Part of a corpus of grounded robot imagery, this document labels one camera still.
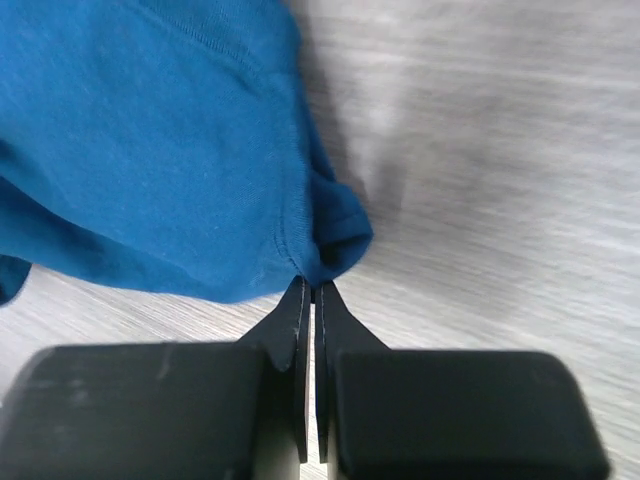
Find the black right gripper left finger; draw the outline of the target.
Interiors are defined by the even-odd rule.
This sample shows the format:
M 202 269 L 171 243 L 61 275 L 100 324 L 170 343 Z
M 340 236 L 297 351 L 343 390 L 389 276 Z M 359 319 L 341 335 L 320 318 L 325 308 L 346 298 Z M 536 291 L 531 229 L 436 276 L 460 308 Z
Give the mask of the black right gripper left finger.
M 1 409 L 5 479 L 296 479 L 307 461 L 311 292 L 235 341 L 55 346 Z

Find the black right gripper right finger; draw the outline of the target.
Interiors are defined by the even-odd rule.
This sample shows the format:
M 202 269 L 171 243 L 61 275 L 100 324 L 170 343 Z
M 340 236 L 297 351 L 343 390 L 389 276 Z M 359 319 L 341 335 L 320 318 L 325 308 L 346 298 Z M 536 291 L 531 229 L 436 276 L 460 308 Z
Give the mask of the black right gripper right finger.
M 606 479 L 581 388 L 540 351 L 384 344 L 325 284 L 315 300 L 319 458 L 332 479 Z

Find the blue mickey print t-shirt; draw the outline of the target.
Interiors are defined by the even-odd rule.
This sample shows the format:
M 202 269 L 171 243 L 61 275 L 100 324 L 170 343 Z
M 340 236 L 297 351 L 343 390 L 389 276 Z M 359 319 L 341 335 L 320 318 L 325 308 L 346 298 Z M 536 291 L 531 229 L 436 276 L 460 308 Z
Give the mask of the blue mickey print t-shirt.
M 373 232 L 281 1 L 1 5 L 1 299 L 43 266 L 233 303 L 333 280 Z

